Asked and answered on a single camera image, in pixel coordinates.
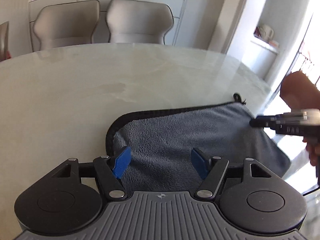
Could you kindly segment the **right hand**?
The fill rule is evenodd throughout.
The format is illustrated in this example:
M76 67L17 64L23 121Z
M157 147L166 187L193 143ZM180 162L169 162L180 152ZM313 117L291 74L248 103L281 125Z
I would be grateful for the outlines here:
M310 138L303 138L303 142L306 143L306 151L308 152L309 155L309 160L310 160L310 164L312 166L317 166L318 165L318 158L320 156L320 145L315 144L311 141Z

